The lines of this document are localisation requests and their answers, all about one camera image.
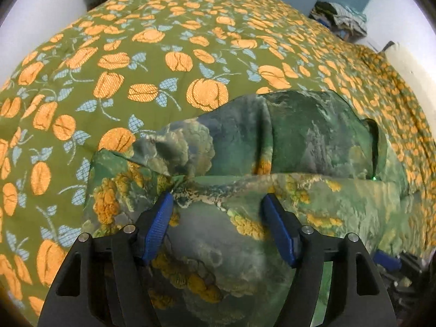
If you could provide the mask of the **green landscape print jacket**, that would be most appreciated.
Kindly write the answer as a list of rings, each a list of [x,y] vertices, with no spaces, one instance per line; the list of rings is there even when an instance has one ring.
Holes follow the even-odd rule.
[[[333,92],[242,96],[124,151],[98,151],[82,227],[115,233],[163,191],[172,216],[143,275],[164,326],[272,325],[293,272],[261,218],[267,193],[322,234],[357,233],[368,250],[418,244],[386,134]]]

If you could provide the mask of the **pile of clothes by curtain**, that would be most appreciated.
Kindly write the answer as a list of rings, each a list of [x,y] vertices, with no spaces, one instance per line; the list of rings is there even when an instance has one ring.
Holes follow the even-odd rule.
[[[353,42],[367,36],[366,14],[346,4],[316,2],[309,17],[344,41]]]

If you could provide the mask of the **green orange floral bedspread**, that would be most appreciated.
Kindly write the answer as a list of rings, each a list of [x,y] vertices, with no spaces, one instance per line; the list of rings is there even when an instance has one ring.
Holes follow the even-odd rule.
[[[29,53],[1,88],[1,287],[20,323],[48,314],[80,234],[96,241],[126,226],[102,237],[82,227],[98,151],[124,151],[242,96],[288,91],[336,93],[378,123],[412,200],[418,244],[400,252],[433,249],[435,141],[386,55],[280,0],[108,0]],[[120,291],[139,289],[156,310],[143,275],[152,261],[128,272],[126,257],[109,250],[86,263],[99,323],[123,325],[113,308]]]

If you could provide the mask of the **white pillow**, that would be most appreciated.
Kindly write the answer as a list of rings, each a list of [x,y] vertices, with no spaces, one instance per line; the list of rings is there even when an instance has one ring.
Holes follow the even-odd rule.
[[[390,41],[383,48],[383,52],[388,62],[415,94],[430,125],[432,135],[435,136],[435,80],[401,44]]]

